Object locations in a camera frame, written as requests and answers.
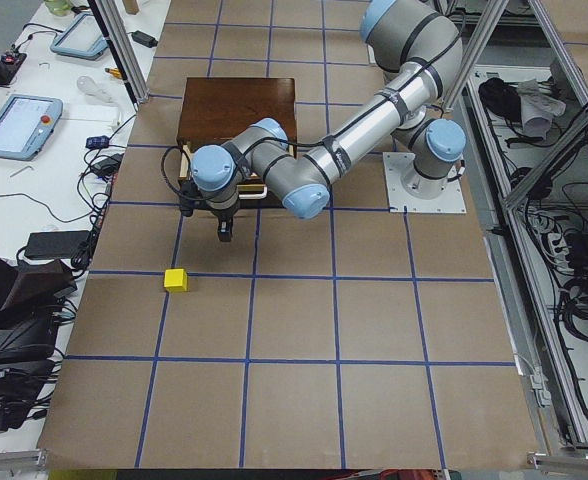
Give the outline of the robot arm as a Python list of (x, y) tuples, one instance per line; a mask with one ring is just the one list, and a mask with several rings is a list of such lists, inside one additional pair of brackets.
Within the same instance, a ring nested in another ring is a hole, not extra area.
[(360, 36), (388, 83), (344, 125), (307, 146), (295, 158), (281, 125), (265, 118), (222, 145), (200, 147), (180, 193), (181, 213), (211, 212), (218, 238), (232, 238), (240, 208), (238, 184), (256, 174), (294, 216), (311, 219), (328, 204), (330, 188), (385, 136), (414, 153), (403, 180), (413, 196), (432, 199), (450, 181), (463, 153), (463, 129), (445, 118), (429, 119), (426, 108), (451, 86), (461, 64), (460, 32), (446, 16), (420, 1), (373, 1)]

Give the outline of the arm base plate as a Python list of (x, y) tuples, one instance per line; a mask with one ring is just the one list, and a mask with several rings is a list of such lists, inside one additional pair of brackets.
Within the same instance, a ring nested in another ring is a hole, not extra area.
[(385, 152), (383, 164), (389, 210), (393, 213), (466, 214), (459, 180), (422, 177), (412, 153)]

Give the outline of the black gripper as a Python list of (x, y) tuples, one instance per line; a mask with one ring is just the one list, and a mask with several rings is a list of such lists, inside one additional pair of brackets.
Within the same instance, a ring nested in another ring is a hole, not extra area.
[(204, 196), (204, 201), (212, 214), (218, 219), (217, 236), (220, 242), (231, 242), (233, 238), (233, 220), (239, 210), (239, 194), (217, 193)]

